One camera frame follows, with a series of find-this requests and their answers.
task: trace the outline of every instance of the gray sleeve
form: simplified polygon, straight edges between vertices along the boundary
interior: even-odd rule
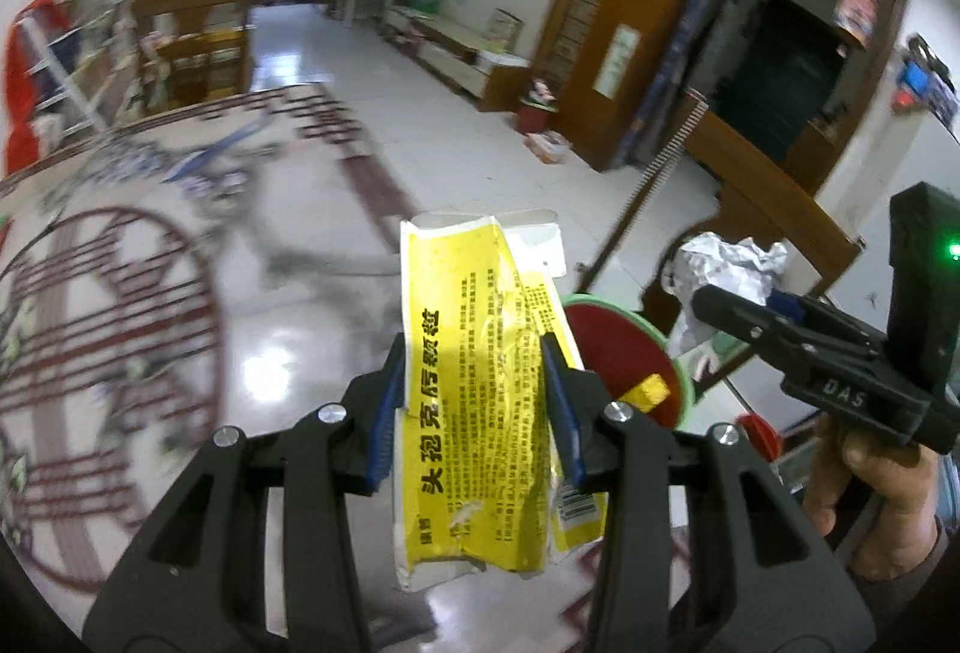
[[[928,581],[930,575],[933,574],[933,570],[937,568],[940,559],[944,557],[949,543],[947,532],[944,531],[943,524],[938,519],[936,544],[926,557],[925,562],[911,573],[898,577],[896,580],[886,580],[881,583],[872,583],[851,573],[853,585],[856,585],[861,597],[863,597],[874,616],[877,634],[882,633],[917,595],[917,592],[923,587],[923,583]]]

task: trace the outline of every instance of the tv stand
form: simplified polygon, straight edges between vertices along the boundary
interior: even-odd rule
[[[513,112],[529,89],[529,65],[498,65],[485,60],[481,53],[488,47],[487,39],[452,19],[413,19],[401,7],[394,7],[388,10],[384,24],[388,33],[406,34],[414,27],[423,34],[424,42],[416,51],[401,51],[453,91],[472,97],[479,112]]]

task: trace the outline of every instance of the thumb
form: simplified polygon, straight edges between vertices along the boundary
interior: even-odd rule
[[[851,431],[843,442],[848,469],[897,510],[910,513],[925,505],[935,467],[918,445],[889,445],[877,434]]]

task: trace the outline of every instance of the person's wrist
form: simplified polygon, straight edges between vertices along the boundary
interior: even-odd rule
[[[936,519],[926,516],[917,520],[914,531],[899,532],[899,546],[877,533],[864,541],[850,564],[854,574],[872,583],[896,580],[911,573],[928,559],[940,536]]]

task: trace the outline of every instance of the paper poster on door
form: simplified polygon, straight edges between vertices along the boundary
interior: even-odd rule
[[[613,34],[613,41],[610,43],[610,49],[607,50],[607,57],[604,58],[603,65],[600,67],[593,89],[608,98],[616,96],[627,68],[630,67],[630,61],[637,52],[637,46],[640,46],[640,31],[629,25],[618,27]]]

